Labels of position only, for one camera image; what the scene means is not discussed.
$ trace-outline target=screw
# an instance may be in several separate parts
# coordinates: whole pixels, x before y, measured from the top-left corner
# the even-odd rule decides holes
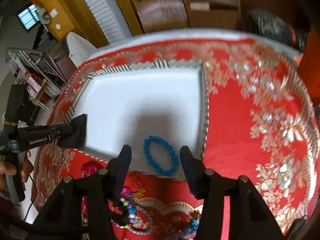
[[[212,176],[214,174],[214,170],[212,169],[205,169],[204,173],[207,175],[207,176]]]
[[[66,182],[66,183],[68,183],[68,182],[70,182],[70,181],[72,181],[72,180],[73,180],[73,177],[72,177],[72,176],[66,176],[66,177],[64,177],[64,179],[63,179],[63,181]]]
[[[98,173],[100,175],[106,175],[108,173],[108,170],[107,169],[101,169],[101,170],[98,171]]]
[[[241,175],[239,178],[240,178],[240,180],[242,182],[248,182],[249,181],[249,178],[246,175]]]

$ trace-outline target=table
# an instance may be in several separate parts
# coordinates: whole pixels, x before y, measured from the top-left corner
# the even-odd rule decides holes
[[[292,62],[295,53],[278,42],[225,30],[188,29],[134,37],[98,49],[79,67],[48,124],[63,122],[90,71],[159,59],[202,60],[209,90],[203,162],[225,177],[246,174],[285,232],[294,219],[311,214],[319,192],[320,136],[310,97]],[[76,149],[60,150],[56,142],[42,146],[34,175],[36,208],[41,209],[64,176],[80,178],[81,166],[89,161],[94,160]],[[193,212],[202,210],[202,201],[190,194],[185,181],[130,172],[125,186],[142,194],[136,202],[152,214],[153,234],[138,236],[115,228],[119,239],[164,239],[182,230]],[[222,239],[228,237],[228,216],[226,205]],[[141,215],[141,228],[148,226],[146,222]]]

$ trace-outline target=human hand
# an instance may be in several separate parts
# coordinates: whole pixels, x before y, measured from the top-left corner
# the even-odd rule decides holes
[[[27,154],[24,158],[24,163],[21,169],[21,178],[24,183],[28,181],[29,174],[33,171],[33,165],[29,161],[28,157],[31,157],[30,151],[27,151]],[[17,169],[11,163],[7,161],[0,160],[0,191],[8,191],[7,183],[5,181],[5,174],[15,175],[17,174]]]

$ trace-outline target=chair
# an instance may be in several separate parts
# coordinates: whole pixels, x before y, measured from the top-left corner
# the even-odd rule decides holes
[[[148,0],[136,8],[145,33],[188,27],[182,0]]]
[[[241,22],[240,0],[183,0],[190,27],[235,30]],[[209,10],[193,10],[190,3],[208,3]]]

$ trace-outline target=blue beaded bracelet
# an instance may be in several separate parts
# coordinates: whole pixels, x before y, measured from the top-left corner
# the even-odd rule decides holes
[[[159,163],[157,163],[153,158],[152,155],[149,151],[149,146],[151,142],[156,142],[161,144],[164,148],[167,149],[167,151],[169,152],[169,155],[171,157],[172,160],[172,168],[170,170],[164,170],[163,168],[161,168],[161,166],[159,165]],[[165,175],[165,176],[171,176],[174,172],[177,171],[178,166],[180,164],[179,162],[179,156],[176,154],[176,151],[172,148],[172,146],[165,140],[163,140],[162,138],[160,138],[159,136],[149,136],[149,138],[144,140],[144,154],[147,158],[148,163],[160,174],[160,175]]]

